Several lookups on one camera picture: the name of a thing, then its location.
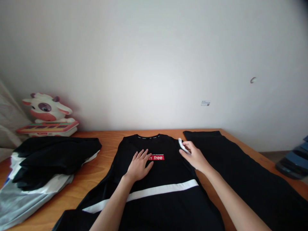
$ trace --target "hand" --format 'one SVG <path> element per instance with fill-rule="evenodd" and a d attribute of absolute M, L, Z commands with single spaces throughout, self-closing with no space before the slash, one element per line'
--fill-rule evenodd
<path fill-rule="evenodd" d="M 180 149 L 179 152 L 195 169 L 204 174 L 213 170 L 213 167 L 208 163 L 200 149 L 196 148 L 193 142 L 184 141 L 183 145 L 186 147 L 186 149 L 190 149 L 191 155 L 188 155 L 182 149 Z"/>
<path fill-rule="evenodd" d="M 147 160 L 152 155 L 151 153 L 147 155 L 148 149 L 146 149 L 145 152 L 142 149 L 141 152 L 136 152 L 131 164 L 128 167 L 127 173 L 125 174 L 127 177 L 129 177 L 133 182 L 139 181 L 143 179 L 151 170 L 153 166 L 153 161 L 149 163 L 147 167 L 145 167 L 145 164 L 147 163 Z"/>

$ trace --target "black clothing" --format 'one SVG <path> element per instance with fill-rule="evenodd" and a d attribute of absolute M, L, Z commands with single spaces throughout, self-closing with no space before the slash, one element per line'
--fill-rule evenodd
<path fill-rule="evenodd" d="M 101 149 L 98 138 L 62 136 L 32 137 L 14 152 L 26 158 L 13 179 L 18 188 L 31 191 L 43 187 L 55 174 L 74 174 L 86 159 Z"/>
<path fill-rule="evenodd" d="M 308 201 L 287 181 L 263 168 L 219 131 L 185 131 L 184 135 L 272 231 L 308 230 Z"/>
<path fill-rule="evenodd" d="M 135 152 L 142 149 L 149 149 L 154 165 L 133 185 L 119 230 L 224 230 L 220 212 L 180 155 L 178 140 L 161 134 L 124 137 L 106 177 L 76 210 L 65 211 L 53 230 L 89 230 L 103 209 L 94 207 L 111 197 Z"/>

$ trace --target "white wall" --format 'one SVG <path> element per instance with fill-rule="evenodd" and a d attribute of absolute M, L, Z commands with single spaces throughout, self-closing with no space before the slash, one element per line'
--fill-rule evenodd
<path fill-rule="evenodd" d="M 300 3 L 2 0 L 0 74 L 19 102 L 62 97 L 82 130 L 223 128 L 288 150 L 308 135 Z"/>

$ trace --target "black pants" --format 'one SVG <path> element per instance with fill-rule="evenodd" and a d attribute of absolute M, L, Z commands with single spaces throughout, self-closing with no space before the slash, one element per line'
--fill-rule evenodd
<path fill-rule="evenodd" d="M 287 181 L 263 168 L 219 131 L 185 131 L 184 135 L 271 230 L 308 230 L 308 201 Z"/>

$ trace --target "cow eyes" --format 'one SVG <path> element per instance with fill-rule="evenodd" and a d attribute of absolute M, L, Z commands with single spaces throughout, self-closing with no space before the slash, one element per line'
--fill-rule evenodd
<path fill-rule="evenodd" d="M 38 104 L 39 109 L 41 109 L 44 112 L 50 112 L 51 106 L 48 103 L 39 103 Z"/>

